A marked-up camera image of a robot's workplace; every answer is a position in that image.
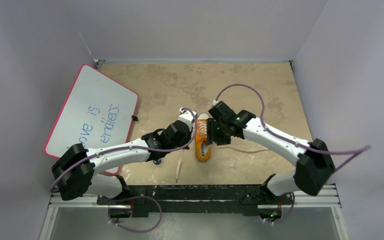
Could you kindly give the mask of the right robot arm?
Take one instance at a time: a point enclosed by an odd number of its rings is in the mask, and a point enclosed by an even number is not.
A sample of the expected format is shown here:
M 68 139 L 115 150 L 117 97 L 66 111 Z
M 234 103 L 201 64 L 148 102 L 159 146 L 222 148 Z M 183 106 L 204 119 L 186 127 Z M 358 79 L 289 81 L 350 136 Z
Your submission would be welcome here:
M 326 143 L 318 138 L 308 141 L 269 128 L 255 114 L 247 110 L 235 113 L 223 101 L 208 112 L 208 144 L 229 145 L 231 138 L 237 137 L 266 147 L 295 167 L 293 171 L 271 175 L 262 184 L 260 196 L 268 204 L 295 191 L 317 196 L 336 169 Z

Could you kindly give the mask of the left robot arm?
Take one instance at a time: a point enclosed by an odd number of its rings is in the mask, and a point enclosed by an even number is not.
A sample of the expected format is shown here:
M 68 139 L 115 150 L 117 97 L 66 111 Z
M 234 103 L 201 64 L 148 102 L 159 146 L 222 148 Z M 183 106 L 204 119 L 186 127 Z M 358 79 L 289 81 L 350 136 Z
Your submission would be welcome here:
M 69 147 L 52 166 L 55 178 L 51 193 L 70 201 L 97 190 L 118 205 L 126 203 L 129 191 L 120 177 L 103 175 L 115 167 L 163 159 L 166 155 L 187 149 L 198 130 L 196 112 L 183 107 L 178 119 L 167 128 L 149 132 L 133 141 L 104 148 L 84 148 L 81 143 Z

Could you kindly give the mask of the orange canvas sneaker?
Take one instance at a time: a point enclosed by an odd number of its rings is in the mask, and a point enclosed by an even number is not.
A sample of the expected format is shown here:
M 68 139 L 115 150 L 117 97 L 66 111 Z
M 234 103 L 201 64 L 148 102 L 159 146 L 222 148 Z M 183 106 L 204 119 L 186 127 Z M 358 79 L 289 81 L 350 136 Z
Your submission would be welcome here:
M 197 133 L 195 135 L 195 157 L 198 162 L 205 163 L 210 159 L 211 150 L 207 144 L 207 121 L 209 115 L 205 112 L 197 116 Z

